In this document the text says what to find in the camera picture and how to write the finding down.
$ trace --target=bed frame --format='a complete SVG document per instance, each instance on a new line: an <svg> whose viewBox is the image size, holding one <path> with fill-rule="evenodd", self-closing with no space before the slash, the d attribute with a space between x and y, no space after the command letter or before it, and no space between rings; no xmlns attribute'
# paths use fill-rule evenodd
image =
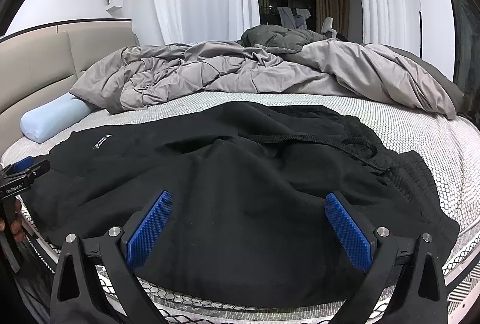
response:
<svg viewBox="0 0 480 324"><path fill-rule="evenodd" d="M20 139L20 119L67 93L95 62L138 45L130 19L83 19L22 30L0 39L0 156Z"/></svg>

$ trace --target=crumpled duvet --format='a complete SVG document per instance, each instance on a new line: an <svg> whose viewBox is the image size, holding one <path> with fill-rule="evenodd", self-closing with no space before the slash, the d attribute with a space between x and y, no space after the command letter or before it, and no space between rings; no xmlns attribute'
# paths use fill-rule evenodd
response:
<svg viewBox="0 0 480 324"><path fill-rule="evenodd" d="M321 40L296 48L278 56L222 41L126 47L92 65L70 93L110 113L208 90L364 97L455 117L443 87L388 47Z"/></svg>

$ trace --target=headboard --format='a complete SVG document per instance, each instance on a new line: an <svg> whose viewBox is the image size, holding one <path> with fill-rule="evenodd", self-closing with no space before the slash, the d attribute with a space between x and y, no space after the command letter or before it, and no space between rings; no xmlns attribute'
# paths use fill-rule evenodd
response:
<svg viewBox="0 0 480 324"><path fill-rule="evenodd" d="M23 114L67 93L95 62L138 45L128 19L41 25L0 40L0 156L22 137Z"/></svg>

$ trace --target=mattress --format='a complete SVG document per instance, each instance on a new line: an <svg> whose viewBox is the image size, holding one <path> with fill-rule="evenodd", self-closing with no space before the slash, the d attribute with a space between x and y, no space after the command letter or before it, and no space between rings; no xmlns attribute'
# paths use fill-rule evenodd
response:
<svg viewBox="0 0 480 324"><path fill-rule="evenodd" d="M362 123L372 128L383 144L396 152L417 151L425 160L435 179L442 210L460 225L460 235L450 257L443 266L443 274L448 277L458 269L469 255L480 249L480 132L469 121L456 117L447 120L437 114L425 113L405 107L391 106L349 97L318 96L307 94L229 94L202 92L149 107L144 111L129 111L109 115L107 111L97 111L79 123L71 126L42 144L23 137L3 154L1 162L7 165L28 155L48 154L56 144L66 140L73 131L81 131L102 125L125 125L145 123L181 114L202 111L229 101L251 101L266 106L285 105L324 105L340 114L356 116ZM24 216L35 227L28 209ZM116 299L105 269L97 267L104 290ZM480 279L480 268L472 270L473 276ZM186 296L159 285L152 285L139 279L145 291L172 322L207 321L224 322L273 322L321 323L339 309L342 302L290 310L265 310L255 307L233 306L225 302L212 302ZM477 282L470 282L474 289ZM392 288L385 289L371 318L378 318L385 309ZM458 294L451 299L449 310L458 306Z"/></svg>

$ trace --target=drawstring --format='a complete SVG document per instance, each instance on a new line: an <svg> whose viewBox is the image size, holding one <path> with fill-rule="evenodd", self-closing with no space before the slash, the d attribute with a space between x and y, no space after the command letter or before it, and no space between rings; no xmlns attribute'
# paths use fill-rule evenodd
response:
<svg viewBox="0 0 480 324"><path fill-rule="evenodd" d="M350 155L354 159L361 161L363 164L366 164L367 166L374 168L377 171L385 172L388 169L390 169L390 167L380 168L376 166L375 164L369 162L364 157L361 157L360 155L358 155L352 148L347 147L348 144L365 145L369 150L371 150L372 152L371 157L374 157L378 152L377 147L371 142L369 142L368 140L362 139L360 137L349 137L345 140L342 140L342 142L339 143L335 141L322 139L321 137L317 135L312 135L311 133L298 133L295 135L240 135L240 136L246 139L252 140L256 143L263 143L263 144L276 144L276 143L282 143L285 141L297 141L297 142L303 142L303 143L315 143L315 144L328 145L329 147L345 152L347 155Z"/></svg>

